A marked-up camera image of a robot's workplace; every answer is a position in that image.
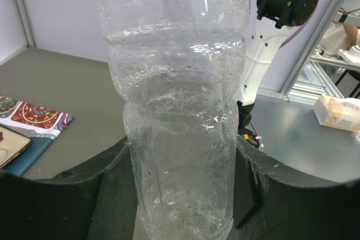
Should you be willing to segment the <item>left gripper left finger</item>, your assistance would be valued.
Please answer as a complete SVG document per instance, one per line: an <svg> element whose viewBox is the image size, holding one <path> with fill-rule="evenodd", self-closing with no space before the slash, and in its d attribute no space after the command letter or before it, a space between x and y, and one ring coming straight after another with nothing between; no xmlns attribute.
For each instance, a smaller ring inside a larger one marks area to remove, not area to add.
<svg viewBox="0 0 360 240"><path fill-rule="evenodd" d="M2 239L132 239L136 213L126 139L51 179L1 171Z"/></svg>

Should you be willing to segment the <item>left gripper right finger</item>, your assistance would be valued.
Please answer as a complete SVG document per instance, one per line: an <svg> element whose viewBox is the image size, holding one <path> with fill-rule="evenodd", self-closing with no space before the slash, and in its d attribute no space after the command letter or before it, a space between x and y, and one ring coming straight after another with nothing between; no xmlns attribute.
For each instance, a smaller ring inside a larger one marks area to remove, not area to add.
<svg viewBox="0 0 360 240"><path fill-rule="evenodd" d="M359 239L359 180L289 167L237 138L233 224L239 239Z"/></svg>

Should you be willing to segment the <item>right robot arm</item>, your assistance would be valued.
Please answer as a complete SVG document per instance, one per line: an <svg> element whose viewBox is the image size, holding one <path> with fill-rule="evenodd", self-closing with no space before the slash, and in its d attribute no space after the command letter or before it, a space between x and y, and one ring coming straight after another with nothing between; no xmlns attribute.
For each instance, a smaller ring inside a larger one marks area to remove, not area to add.
<svg viewBox="0 0 360 240"><path fill-rule="evenodd" d="M238 134L250 124L260 83L277 51L314 13L319 0L256 0L256 19L247 42L244 71L234 99L238 106Z"/></svg>

